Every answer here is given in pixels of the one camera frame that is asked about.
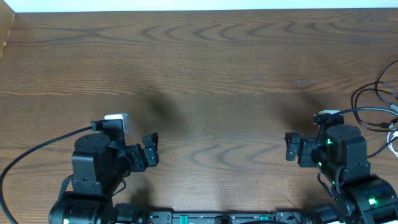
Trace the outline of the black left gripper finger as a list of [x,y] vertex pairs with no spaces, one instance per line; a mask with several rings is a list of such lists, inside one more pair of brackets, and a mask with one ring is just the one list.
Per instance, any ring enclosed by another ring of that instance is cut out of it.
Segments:
[[157,132],[146,135],[142,138],[142,142],[144,143],[145,148],[157,149],[158,140],[159,140],[159,135]]
[[146,155],[148,166],[155,167],[159,163],[159,152],[156,147],[145,147],[144,152]]

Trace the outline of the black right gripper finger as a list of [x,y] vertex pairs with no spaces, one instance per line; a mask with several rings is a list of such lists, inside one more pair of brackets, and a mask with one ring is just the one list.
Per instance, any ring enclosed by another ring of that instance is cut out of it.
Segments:
[[299,151],[299,143],[287,142],[286,160],[294,161]]
[[293,133],[289,132],[285,134],[285,142],[286,145],[291,145],[291,144],[299,144],[301,141],[301,135],[299,133]]

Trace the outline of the black USB cable blue plug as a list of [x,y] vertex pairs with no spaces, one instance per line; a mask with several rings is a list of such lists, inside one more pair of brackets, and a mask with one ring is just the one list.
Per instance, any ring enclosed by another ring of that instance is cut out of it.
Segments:
[[[397,64],[397,60],[391,62],[378,76],[377,80],[373,83],[374,88],[372,89],[372,91],[375,92],[376,96],[387,106],[389,106],[391,109],[396,110],[397,111],[397,105],[393,104],[393,103],[389,103],[387,102],[381,95],[380,93],[385,93],[388,95],[393,96],[395,99],[397,99],[397,89],[395,87],[393,87],[392,85],[386,83],[386,82],[382,82],[381,78],[382,76],[385,74],[385,72],[394,64]],[[386,91],[386,90],[382,90],[379,88],[379,85],[385,85],[388,88],[390,88],[392,90],[392,92]],[[374,152],[373,154],[371,154],[370,156],[368,156],[368,158],[374,157],[376,155],[378,155],[379,153],[381,153],[385,148],[389,148],[393,154],[395,156],[397,156],[397,151],[395,151],[394,146],[392,145],[392,143],[397,140],[397,129],[394,129],[394,125],[397,123],[397,119],[394,119],[393,121],[391,121],[388,125],[386,130],[384,130],[384,132],[387,132],[387,140],[385,145],[383,145],[379,150],[377,150],[376,152]]]

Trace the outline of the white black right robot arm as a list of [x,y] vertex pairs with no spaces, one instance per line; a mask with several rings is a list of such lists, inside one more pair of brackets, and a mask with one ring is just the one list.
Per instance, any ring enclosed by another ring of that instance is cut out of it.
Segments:
[[330,183],[324,189],[334,203],[305,212],[301,223],[397,223],[397,194],[390,183],[371,173],[367,143],[358,127],[342,115],[318,114],[316,137],[285,135],[287,161],[319,168]]

